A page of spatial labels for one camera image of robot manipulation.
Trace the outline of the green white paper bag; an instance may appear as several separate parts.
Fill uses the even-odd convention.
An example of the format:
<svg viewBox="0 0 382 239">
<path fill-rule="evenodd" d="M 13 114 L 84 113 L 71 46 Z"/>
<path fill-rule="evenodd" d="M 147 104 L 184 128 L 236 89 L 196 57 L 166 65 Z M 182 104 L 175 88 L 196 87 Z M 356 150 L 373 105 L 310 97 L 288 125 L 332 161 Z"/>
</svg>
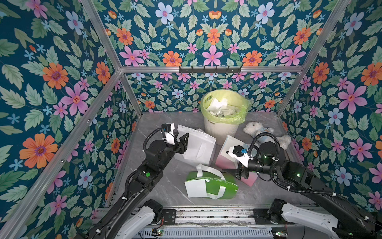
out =
<svg viewBox="0 0 382 239">
<path fill-rule="evenodd" d="M 238 191 L 235 177 L 202 164 L 188 174 L 185 187 L 189 198 L 214 200 L 233 199 Z"/>
</svg>

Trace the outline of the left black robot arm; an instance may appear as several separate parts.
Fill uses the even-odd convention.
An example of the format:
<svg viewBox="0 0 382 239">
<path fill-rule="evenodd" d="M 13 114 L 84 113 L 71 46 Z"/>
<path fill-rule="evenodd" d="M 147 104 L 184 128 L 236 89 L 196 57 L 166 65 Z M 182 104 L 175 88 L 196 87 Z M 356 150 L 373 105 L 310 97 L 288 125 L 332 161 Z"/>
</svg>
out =
<svg viewBox="0 0 382 239">
<path fill-rule="evenodd" d="M 145 159 L 126 179 L 124 192 L 107 214 L 89 232 L 77 234 L 77 239 L 132 239 L 150 224 L 162 224 L 163 207 L 148 200 L 134 209 L 160 182 L 164 169 L 175 154 L 188 149 L 190 134 L 179 136 L 174 124 L 163 124 L 152 131 L 143 142 Z"/>
</svg>

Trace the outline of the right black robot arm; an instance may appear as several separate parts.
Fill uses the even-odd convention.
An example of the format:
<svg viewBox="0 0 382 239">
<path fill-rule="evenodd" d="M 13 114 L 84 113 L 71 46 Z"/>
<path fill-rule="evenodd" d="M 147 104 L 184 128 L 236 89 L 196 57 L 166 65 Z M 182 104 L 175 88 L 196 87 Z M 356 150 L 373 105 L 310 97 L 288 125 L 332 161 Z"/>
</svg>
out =
<svg viewBox="0 0 382 239">
<path fill-rule="evenodd" d="M 302 164 L 285 157 L 284 139 L 270 132 L 253 138 L 250 146 L 231 147 L 227 153 L 238 160 L 236 178 L 248 178 L 254 171 L 267 174 L 278 187 L 301 194 L 326 212 L 302 209 L 284 200 L 275 199 L 268 210 L 274 223 L 289 222 L 320 231 L 333 239 L 380 239 L 382 214 L 370 213 L 327 187 Z"/>
</svg>

